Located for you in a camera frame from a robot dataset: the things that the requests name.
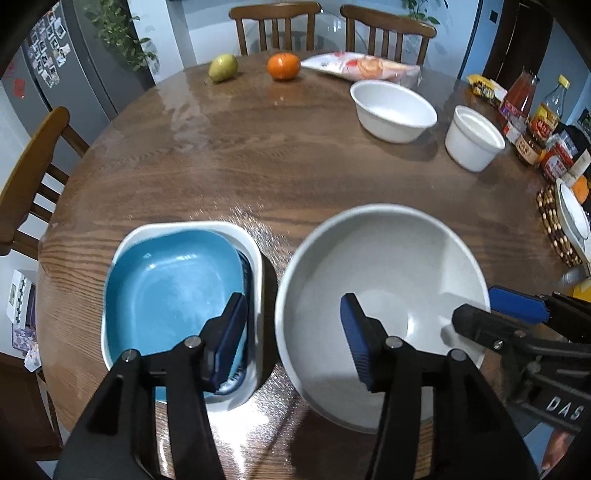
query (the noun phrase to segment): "wooden bead trivet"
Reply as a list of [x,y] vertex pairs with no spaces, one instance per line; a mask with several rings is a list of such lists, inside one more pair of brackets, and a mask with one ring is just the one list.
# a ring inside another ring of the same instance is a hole
[[552,247],[556,254],[569,267],[574,267],[582,263],[573,250],[568,237],[562,230],[560,220],[556,214],[556,201],[554,200],[554,188],[551,186],[541,189],[536,195],[536,202],[538,203],[538,210],[542,216],[542,224],[546,230],[546,234],[550,239]]

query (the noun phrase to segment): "white container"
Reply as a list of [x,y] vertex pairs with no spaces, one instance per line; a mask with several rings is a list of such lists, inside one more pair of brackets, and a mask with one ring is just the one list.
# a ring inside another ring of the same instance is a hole
[[[115,251],[112,264],[116,263],[128,248],[144,240],[185,230],[210,230],[222,235],[246,257],[251,266],[252,298],[250,301],[253,307],[254,328],[253,335],[246,340],[248,342],[248,360],[244,380],[240,387],[228,395],[211,395],[205,399],[209,412],[231,410],[242,405],[252,396],[262,378],[264,266],[261,252],[253,238],[244,228],[228,222],[152,223],[136,228],[123,239]],[[113,359],[106,340],[104,311],[100,326],[100,350],[106,367],[111,369]]]
[[[355,293],[366,315],[413,347],[464,350],[480,367],[484,348],[460,337],[455,308],[490,310],[484,276],[462,240],[439,220],[402,205],[364,205],[320,225],[292,257],[275,304],[281,361],[300,395],[325,418],[375,432],[383,394],[359,381],[340,322],[340,299]],[[433,415],[423,389],[421,418]]]
[[390,143],[410,143],[437,123],[437,112],[418,93],[383,80],[351,86],[357,116],[373,136]]
[[459,165],[477,173],[505,148],[505,139],[484,116],[460,105],[453,114],[445,147]]

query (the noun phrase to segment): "metal screw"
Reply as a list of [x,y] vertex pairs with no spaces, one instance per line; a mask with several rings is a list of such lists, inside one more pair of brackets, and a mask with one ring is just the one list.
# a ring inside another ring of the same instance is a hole
[[404,342],[399,337],[388,337],[385,343],[388,348],[400,348],[404,345]]
[[466,358],[468,358],[468,356],[466,355],[466,352],[464,350],[460,350],[459,348],[454,348],[452,350],[452,358],[456,362],[463,362]]
[[542,366],[538,362],[530,362],[527,364],[527,371],[530,375],[535,375],[542,370]]
[[201,339],[197,335],[191,335],[185,338],[184,344],[188,348],[196,348],[201,345]]
[[121,354],[121,358],[123,359],[124,362],[131,362],[132,360],[135,359],[135,357],[138,356],[138,351],[130,348],[129,350],[126,350],[125,352],[123,352]]

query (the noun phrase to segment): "green leaves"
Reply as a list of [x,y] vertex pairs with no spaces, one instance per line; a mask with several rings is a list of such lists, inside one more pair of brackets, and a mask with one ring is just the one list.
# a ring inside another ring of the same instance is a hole
[[150,38],[137,39],[130,34],[134,20],[140,20],[137,15],[132,17],[119,7],[121,0],[99,0],[99,12],[88,12],[86,16],[97,27],[98,37],[123,57],[134,72],[148,67],[148,60],[156,61],[158,57],[153,52],[144,52],[142,45]]

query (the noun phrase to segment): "white rectangular dish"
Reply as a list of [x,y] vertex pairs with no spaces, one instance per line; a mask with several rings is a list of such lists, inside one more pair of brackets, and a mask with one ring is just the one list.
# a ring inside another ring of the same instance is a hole
[[[178,222],[151,223],[133,230],[117,247],[112,264],[115,264],[122,253],[130,247],[163,235],[186,230],[209,230],[226,238],[250,263],[252,270],[252,294],[249,299],[252,306],[254,328],[247,330],[247,362],[245,378],[242,385],[227,395],[211,395],[206,398],[208,411],[226,411],[246,402],[256,391],[262,378],[263,354],[263,298],[264,298],[264,265],[261,252],[253,238],[244,228],[228,222]],[[103,361],[108,369],[113,366],[113,359],[106,341],[105,310],[100,326],[100,350]]]

